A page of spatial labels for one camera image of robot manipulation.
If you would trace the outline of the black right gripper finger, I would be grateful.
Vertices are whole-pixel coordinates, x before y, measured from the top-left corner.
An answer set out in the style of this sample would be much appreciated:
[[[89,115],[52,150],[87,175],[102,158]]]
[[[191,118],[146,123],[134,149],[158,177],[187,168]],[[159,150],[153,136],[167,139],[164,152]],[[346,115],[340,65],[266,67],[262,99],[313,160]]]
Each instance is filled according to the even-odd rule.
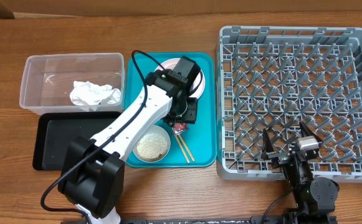
[[[323,140],[317,136],[303,121],[299,122],[300,125],[300,136],[304,137],[314,137],[318,143],[323,143]]]
[[[263,145],[262,145],[261,159],[266,161],[271,159],[272,155],[275,153],[266,129],[263,129],[262,131],[262,140],[263,140]]]

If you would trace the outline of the red snack wrapper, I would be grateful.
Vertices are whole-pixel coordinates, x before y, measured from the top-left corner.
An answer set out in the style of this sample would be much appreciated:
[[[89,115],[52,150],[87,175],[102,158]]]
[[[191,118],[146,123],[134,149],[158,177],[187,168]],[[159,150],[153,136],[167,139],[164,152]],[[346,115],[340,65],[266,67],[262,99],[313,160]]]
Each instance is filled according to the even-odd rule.
[[[189,129],[186,123],[173,123],[171,126],[172,134],[177,136]]]

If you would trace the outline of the grey bowl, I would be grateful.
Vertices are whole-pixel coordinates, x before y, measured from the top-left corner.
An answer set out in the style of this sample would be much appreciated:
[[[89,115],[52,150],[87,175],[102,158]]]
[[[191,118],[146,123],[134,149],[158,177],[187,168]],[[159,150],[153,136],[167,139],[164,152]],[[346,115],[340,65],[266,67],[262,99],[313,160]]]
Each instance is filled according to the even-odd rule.
[[[169,152],[171,140],[161,126],[152,126],[136,144],[133,153],[143,162],[158,162]]]

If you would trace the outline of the white napkin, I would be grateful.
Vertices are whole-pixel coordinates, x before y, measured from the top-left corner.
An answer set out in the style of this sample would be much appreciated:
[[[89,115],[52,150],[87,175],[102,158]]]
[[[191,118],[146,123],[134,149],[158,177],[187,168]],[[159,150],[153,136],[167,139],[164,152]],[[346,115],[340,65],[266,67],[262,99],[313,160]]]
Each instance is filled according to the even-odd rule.
[[[113,105],[120,102],[121,91],[111,85],[74,81],[74,89],[69,97],[77,106]]]

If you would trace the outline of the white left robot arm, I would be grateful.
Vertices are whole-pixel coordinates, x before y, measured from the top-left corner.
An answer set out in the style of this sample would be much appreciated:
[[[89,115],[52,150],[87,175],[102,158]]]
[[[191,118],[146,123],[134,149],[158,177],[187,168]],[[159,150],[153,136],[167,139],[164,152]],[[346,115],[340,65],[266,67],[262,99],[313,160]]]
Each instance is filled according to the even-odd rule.
[[[136,100],[112,124],[90,139],[76,138],[65,156],[58,190],[75,204],[87,223],[119,223],[115,209],[123,192],[125,162],[139,140],[157,121],[170,126],[193,124],[197,69],[157,70],[142,79]]]

